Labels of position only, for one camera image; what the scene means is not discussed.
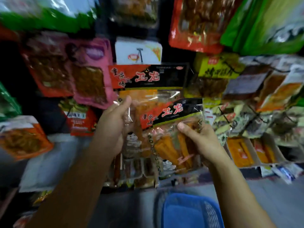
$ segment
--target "red and black package label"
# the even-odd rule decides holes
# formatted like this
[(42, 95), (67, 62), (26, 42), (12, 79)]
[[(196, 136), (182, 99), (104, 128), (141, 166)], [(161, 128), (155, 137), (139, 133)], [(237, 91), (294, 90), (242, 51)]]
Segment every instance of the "red and black package label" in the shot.
[(188, 64), (108, 66), (113, 89), (180, 87)]
[(183, 98), (174, 102), (166, 102), (140, 116), (143, 130), (156, 124), (179, 119), (188, 115), (203, 112), (202, 98)]

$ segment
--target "hand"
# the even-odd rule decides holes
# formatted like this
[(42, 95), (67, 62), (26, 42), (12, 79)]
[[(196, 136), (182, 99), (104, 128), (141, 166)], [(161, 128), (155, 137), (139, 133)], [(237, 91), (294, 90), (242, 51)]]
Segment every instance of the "hand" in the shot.
[(189, 126), (180, 122), (177, 128), (196, 144), (199, 153), (213, 165), (218, 165), (231, 161), (225, 149), (218, 141), (212, 126), (203, 123), (200, 133), (192, 130)]
[(127, 96), (122, 104), (113, 104), (101, 115), (96, 127), (96, 131), (91, 143), (91, 147), (96, 150), (103, 150), (115, 157), (120, 153), (124, 136), (125, 123), (123, 116), (131, 105), (131, 97)]

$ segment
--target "right hand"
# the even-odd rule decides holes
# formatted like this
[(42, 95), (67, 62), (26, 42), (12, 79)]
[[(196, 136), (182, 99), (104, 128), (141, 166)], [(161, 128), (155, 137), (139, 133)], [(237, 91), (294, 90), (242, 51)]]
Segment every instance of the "right hand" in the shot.
[(213, 165), (218, 165), (231, 161), (225, 149), (218, 141), (216, 134), (214, 133), (212, 126), (203, 123), (200, 133), (192, 130), (186, 124), (180, 122), (177, 128), (186, 136), (192, 139), (196, 144), (199, 153)]

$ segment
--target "pink snack package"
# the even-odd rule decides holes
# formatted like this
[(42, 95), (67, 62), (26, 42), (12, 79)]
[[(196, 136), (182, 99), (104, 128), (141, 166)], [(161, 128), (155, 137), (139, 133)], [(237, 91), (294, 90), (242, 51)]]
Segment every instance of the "pink snack package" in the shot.
[(79, 104), (107, 109), (117, 95), (113, 91), (108, 65), (113, 64), (110, 41), (69, 39), (62, 45), (67, 58), (74, 99)]

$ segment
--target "cartoon figure illustration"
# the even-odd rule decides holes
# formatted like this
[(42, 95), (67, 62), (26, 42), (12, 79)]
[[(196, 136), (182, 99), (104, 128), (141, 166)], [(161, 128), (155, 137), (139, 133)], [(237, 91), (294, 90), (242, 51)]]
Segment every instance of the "cartoon figure illustration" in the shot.
[(176, 168), (176, 165), (173, 165), (172, 162), (164, 159), (163, 160), (164, 171), (173, 171)]
[(142, 141), (139, 141), (138, 137), (134, 133), (132, 133), (132, 132), (128, 133), (127, 146), (133, 146), (135, 148), (139, 148), (141, 143), (142, 143)]

